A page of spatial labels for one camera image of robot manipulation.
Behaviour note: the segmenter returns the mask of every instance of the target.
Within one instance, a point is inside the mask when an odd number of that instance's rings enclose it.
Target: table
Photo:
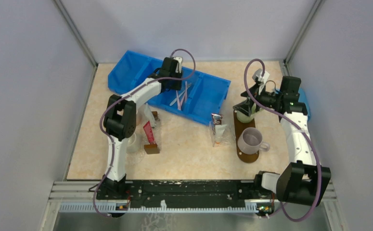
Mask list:
[[[197,62],[196,69],[220,78],[231,80],[229,92],[220,113],[224,123],[233,132],[232,106],[243,101],[243,73],[248,62]],[[280,86],[282,73],[278,61],[265,62],[270,73],[269,80]],[[99,120],[106,109],[112,92],[107,87],[107,76],[115,64],[99,64],[78,134],[67,179],[101,179],[107,165],[107,137],[99,129]],[[192,63],[184,66],[193,68]],[[261,68],[254,63],[249,69],[249,85],[253,85],[252,74]],[[267,84],[267,91],[274,88]],[[164,110],[158,111],[161,119],[161,153],[144,155],[140,162],[127,162],[127,179],[132,180],[249,180],[260,171],[282,173],[287,167],[288,150],[285,134],[278,117],[266,111],[255,116],[256,127],[262,132],[264,141],[271,145],[268,152],[261,152],[257,161],[242,162],[236,155],[234,137],[221,147],[212,147],[208,126],[198,124]]]

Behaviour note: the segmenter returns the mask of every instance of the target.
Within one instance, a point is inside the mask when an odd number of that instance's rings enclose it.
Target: blue tray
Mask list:
[[[108,75],[108,88],[118,94],[124,94],[141,84],[156,68],[161,67],[162,60],[133,51],[127,51]],[[192,70],[182,68],[183,77]],[[218,113],[226,99],[230,81],[200,71],[187,80],[192,85],[188,88],[188,100],[178,110],[177,104],[169,106],[176,98],[176,91],[163,92],[148,101],[148,104],[164,109],[176,115],[209,125],[211,113]]]

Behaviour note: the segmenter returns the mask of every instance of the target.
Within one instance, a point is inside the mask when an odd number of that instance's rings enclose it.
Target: beige table surface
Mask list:
[[[232,106],[243,101],[243,73],[247,62],[197,62],[196,69],[220,78],[231,80],[227,99],[220,113],[224,122],[231,125],[233,132]],[[265,62],[270,80],[280,86],[282,73],[277,61]],[[106,109],[112,92],[107,87],[107,76],[115,64],[100,64],[91,89],[87,108],[83,117],[76,147],[67,178],[100,179],[107,165],[107,137],[99,129],[99,120]],[[260,68],[254,63],[249,70],[249,86],[254,84],[251,76]],[[267,84],[267,91],[274,85]],[[230,142],[221,147],[212,147],[208,127],[183,117],[156,109],[161,119],[161,153],[144,155],[139,163],[127,158],[127,179],[253,179],[260,171],[282,173],[288,165],[288,150],[284,131],[278,117],[266,111],[255,116],[256,127],[263,133],[264,141],[271,144],[268,152],[260,152],[257,161],[251,164],[242,162],[236,155],[232,130],[228,132]]]

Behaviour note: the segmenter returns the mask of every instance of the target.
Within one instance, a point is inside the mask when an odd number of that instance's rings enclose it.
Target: mug handle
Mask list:
[[[267,142],[261,142],[260,144],[260,150],[264,151],[264,152],[268,152],[268,150],[270,150],[270,144],[267,143]]]

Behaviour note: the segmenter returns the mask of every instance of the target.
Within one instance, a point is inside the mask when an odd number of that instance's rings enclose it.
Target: gray mug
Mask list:
[[[263,141],[261,132],[256,128],[246,128],[237,140],[237,146],[245,154],[254,154],[258,150],[264,152],[270,150],[270,144]]]

